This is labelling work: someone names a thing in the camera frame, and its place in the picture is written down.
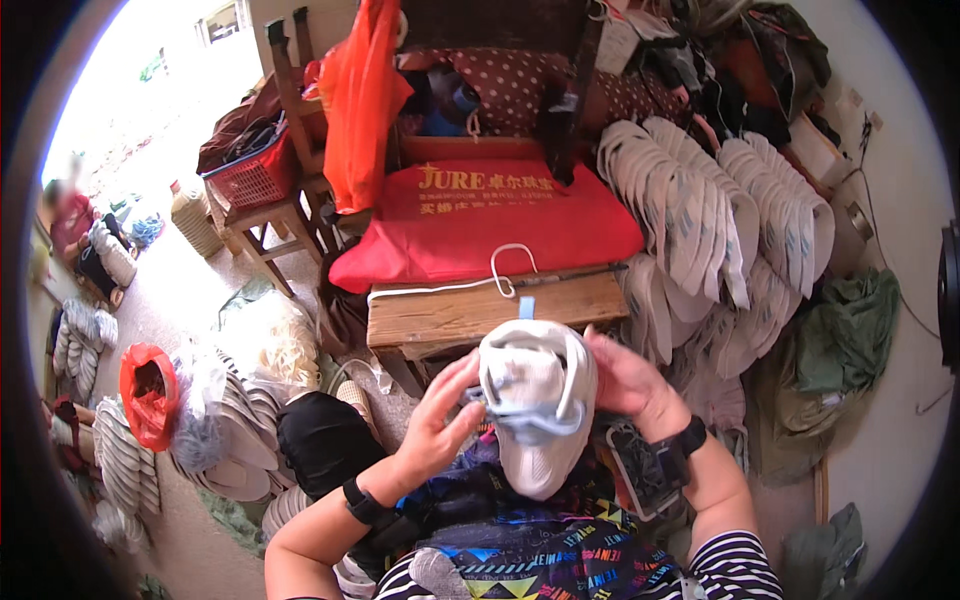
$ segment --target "black and white striped sleeve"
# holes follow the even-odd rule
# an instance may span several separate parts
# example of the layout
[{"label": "black and white striped sleeve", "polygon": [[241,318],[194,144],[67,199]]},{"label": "black and white striped sleeve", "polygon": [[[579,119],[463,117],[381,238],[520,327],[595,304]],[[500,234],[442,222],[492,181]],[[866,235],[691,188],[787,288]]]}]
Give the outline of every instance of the black and white striped sleeve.
[{"label": "black and white striped sleeve", "polygon": [[410,577],[410,563],[416,552],[411,552],[387,571],[376,587],[373,600],[437,600],[429,590],[421,588]]},{"label": "black and white striped sleeve", "polygon": [[730,531],[709,540],[690,564],[708,600],[781,600],[783,590],[756,535]]}]

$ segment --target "blue pull tab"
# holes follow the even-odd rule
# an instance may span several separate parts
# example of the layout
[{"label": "blue pull tab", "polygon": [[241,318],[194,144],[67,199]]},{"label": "blue pull tab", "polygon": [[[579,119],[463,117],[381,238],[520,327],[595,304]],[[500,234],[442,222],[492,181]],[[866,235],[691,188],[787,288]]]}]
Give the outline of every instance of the blue pull tab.
[{"label": "blue pull tab", "polygon": [[521,296],[520,297],[520,318],[521,319],[530,319],[534,318],[534,304],[537,303],[537,299],[533,296]]}]

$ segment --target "white shoe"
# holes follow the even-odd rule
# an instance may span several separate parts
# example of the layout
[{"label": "white shoe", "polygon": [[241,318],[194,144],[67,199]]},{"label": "white shoe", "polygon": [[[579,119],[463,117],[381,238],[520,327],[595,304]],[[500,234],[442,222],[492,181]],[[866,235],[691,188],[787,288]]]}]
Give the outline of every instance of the white shoe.
[{"label": "white shoe", "polygon": [[480,385],[517,493],[545,500],[587,446],[597,370],[584,339],[549,321],[508,321],[480,343]]}]

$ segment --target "brown polka dot cushion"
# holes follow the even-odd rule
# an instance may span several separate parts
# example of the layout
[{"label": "brown polka dot cushion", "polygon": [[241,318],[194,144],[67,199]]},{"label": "brown polka dot cushion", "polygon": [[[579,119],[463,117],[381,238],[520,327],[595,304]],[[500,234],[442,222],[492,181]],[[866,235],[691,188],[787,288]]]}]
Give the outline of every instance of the brown polka dot cushion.
[{"label": "brown polka dot cushion", "polygon": [[523,50],[467,48],[450,60],[480,95],[480,131],[484,135],[528,137],[548,79],[565,79],[567,60],[555,54]]},{"label": "brown polka dot cushion", "polygon": [[[556,54],[497,48],[423,50],[399,57],[401,70],[427,70],[448,62],[480,95],[477,116],[483,135],[530,137],[537,124],[547,82],[569,79],[569,61]],[[599,139],[610,123],[656,114],[680,127],[689,110],[677,100],[655,72],[615,76],[594,71],[584,110],[583,135]]]}]

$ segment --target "wooden table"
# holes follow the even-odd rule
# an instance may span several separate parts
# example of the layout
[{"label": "wooden table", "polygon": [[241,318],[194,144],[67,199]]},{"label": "wooden table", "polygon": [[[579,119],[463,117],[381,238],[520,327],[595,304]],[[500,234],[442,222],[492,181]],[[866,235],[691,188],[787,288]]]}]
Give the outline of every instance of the wooden table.
[{"label": "wooden table", "polygon": [[[596,270],[541,272],[511,276],[511,280],[518,283]],[[373,290],[409,287],[431,286],[374,285]],[[518,287],[516,298],[511,300],[500,296],[490,283],[464,290],[373,299],[367,346],[404,392],[422,397],[427,384],[443,367],[476,347],[495,327],[518,317],[521,296],[536,299],[536,319],[575,329],[582,330],[588,324],[604,326],[629,316],[612,273]]]}]

